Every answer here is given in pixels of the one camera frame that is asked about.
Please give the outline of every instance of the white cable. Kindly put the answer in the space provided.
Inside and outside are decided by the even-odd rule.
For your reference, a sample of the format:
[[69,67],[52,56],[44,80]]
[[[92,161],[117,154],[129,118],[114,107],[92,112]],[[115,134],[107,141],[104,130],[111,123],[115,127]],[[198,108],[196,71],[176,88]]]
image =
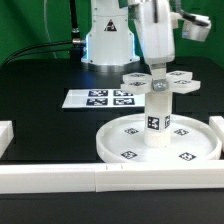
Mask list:
[[[51,43],[51,37],[50,37],[50,33],[48,30],[48,21],[47,21],[47,0],[44,0],[44,28],[45,28],[45,32],[47,35],[47,39],[49,41],[49,43]],[[54,58],[57,59],[57,55],[55,52],[53,52]]]

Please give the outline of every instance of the white circular tray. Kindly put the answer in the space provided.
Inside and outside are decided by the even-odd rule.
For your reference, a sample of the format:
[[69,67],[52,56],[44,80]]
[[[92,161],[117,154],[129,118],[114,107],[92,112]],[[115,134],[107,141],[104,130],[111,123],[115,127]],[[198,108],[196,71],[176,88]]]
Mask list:
[[97,133],[97,152],[104,162],[195,161],[219,159],[221,142],[213,130],[200,121],[171,115],[171,143],[163,148],[144,144],[145,115],[112,120]]

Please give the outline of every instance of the cable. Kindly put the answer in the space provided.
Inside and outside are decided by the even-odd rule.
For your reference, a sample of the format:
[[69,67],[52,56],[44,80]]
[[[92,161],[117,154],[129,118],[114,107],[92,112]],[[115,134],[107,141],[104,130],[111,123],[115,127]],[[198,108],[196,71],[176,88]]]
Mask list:
[[205,22],[205,21],[202,21],[202,20],[198,20],[196,18],[196,16],[190,14],[190,13],[187,13],[185,12],[183,9],[182,9],[182,6],[181,6],[181,0],[175,0],[175,5],[176,5],[176,11],[186,20],[194,23],[195,25],[197,26],[209,26],[209,23]]
[[80,38],[78,19],[77,19],[77,7],[75,0],[70,0],[70,13],[72,23],[72,38]]
[[9,63],[9,61],[11,61],[15,56],[19,56],[20,54],[30,51],[30,50],[34,50],[34,49],[39,49],[39,48],[44,48],[44,47],[52,47],[52,46],[63,46],[63,45],[69,45],[72,44],[72,41],[59,41],[59,42],[53,42],[53,43],[44,43],[44,44],[38,44],[38,45],[33,45],[30,47],[26,47],[23,48],[21,50],[16,51],[15,53],[11,54],[0,66],[0,68],[2,69],[5,65],[7,65]]
[[17,56],[14,56],[13,58],[11,58],[9,61],[7,61],[7,63],[4,64],[4,66],[7,66],[8,63],[10,63],[11,61],[20,58],[20,57],[24,57],[24,56],[30,56],[30,55],[35,55],[35,54],[46,54],[46,53],[53,53],[53,52],[65,52],[65,51],[69,51],[71,48],[66,48],[66,49],[58,49],[58,50],[49,50],[49,51],[39,51],[39,52],[30,52],[30,53],[24,53],[24,54],[19,54]]
[[[52,41],[51,41],[49,29],[48,29],[48,20],[47,20],[47,2],[48,2],[48,0],[44,0],[44,28],[45,28],[45,32],[47,35],[47,39],[48,39],[49,43],[51,43]],[[55,59],[57,59],[57,55],[55,52],[53,52],[53,56]]]

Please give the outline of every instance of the black surface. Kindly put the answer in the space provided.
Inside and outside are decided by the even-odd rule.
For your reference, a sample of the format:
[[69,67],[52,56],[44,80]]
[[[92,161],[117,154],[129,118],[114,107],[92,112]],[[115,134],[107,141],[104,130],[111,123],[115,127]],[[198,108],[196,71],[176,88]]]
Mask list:
[[[168,70],[193,71],[194,79],[202,81],[199,91],[175,94],[174,113],[204,122],[211,114],[222,115],[222,68],[205,58],[177,58]],[[83,71],[67,60],[9,65],[0,74],[0,120],[14,121],[16,138],[1,163],[100,161],[95,150],[97,129],[136,111],[63,111],[61,106],[68,89],[119,88],[121,75]],[[0,223],[220,224],[223,203],[224,189],[0,195]]]

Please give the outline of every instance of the green backdrop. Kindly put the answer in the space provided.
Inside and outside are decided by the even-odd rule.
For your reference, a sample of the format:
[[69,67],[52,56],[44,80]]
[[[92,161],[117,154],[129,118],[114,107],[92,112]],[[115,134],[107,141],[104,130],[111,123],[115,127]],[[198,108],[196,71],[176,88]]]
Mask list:
[[[77,0],[78,22],[82,37],[91,28],[90,0]],[[203,56],[224,67],[224,0],[182,0],[191,13],[208,15],[212,30],[205,43],[181,38],[181,29],[174,31],[176,56]],[[69,40],[71,33],[68,0],[48,0],[48,27],[52,41]],[[0,1],[0,63],[23,47],[48,42],[44,29],[44,0]],[[141,54],[139,45],[136,49]],[[68,57],[58,53],[58,57]],[[52,54],[39,58],[53,58]]]

